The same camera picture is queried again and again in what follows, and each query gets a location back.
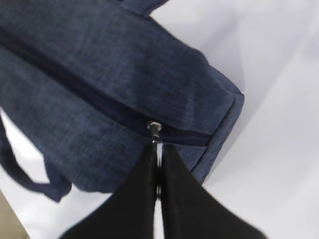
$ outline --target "fabric strap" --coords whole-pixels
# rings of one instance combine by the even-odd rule
[[[7,174],[26,189],[43,193],[50,199],[60,202],[67,195],[72,184],[49,162],[45,162],[45,169],[50,183],[35,183],[19,166],[10,142],[6,136],[4,124],[0,118],[0,164]]]
[[[122,6],[139,15],[149,16],[168,0],[123,0]]]

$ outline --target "denim-textured fabric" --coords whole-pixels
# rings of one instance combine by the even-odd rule
[[[176,145],[202,182],[244,97],[199,51],[146,16],[152,6],[141,0],[136,11],[132,2],[0,0],[0,27],[131,109],[212,135],[207,147]],[[150,141],[1,45],[0,86],[0,106],[45,162],[81,190],[115,190]]]

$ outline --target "navy blue bag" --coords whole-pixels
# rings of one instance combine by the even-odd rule
[[[203,182],[244,96],[149,14],[162,0],[0,0],[0,106],[44,156],[49,184],[19,167],[0,123],[0,163],[59,202],[73,183],[112,192],[161,124]]]

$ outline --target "zipper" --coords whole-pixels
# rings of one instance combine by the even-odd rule
[[[109,97],[100,89],[86,82],[79,75],[76,75],[63,65],[48,58],[31,45],[28,45],[2,28],[0,28],[0,44],[15,55],[18,55],[53,77],[53,79],[66,89],[72,91],[107,117],[143,136],[150,136],[147,125],[148,122],[155,121],[154,119]],[[160,124],[161,139],[165,142],[207,146],[211,139],[211,135],[209,134],[177,129],[164,123]]]
[[[151,137],[153,139],[153,154],[155,154],[157,159],[157,170],[156,170],[156,195],[157,199],[160,200],[160,193],[161,193],[161,166],[162,166],[162,156],[163,156],[163,144],[160,138],[160,131],[162,130],[162,125],[156,121],[148,122],[147,126],[148,130],[151,132]]]

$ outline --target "black object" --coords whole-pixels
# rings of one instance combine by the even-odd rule
[[[152,239],[157,186],[166,239],[265,239],[213,199],[188,171],[173,145],[161,168],[148,145],[121,187],[60,239]]]

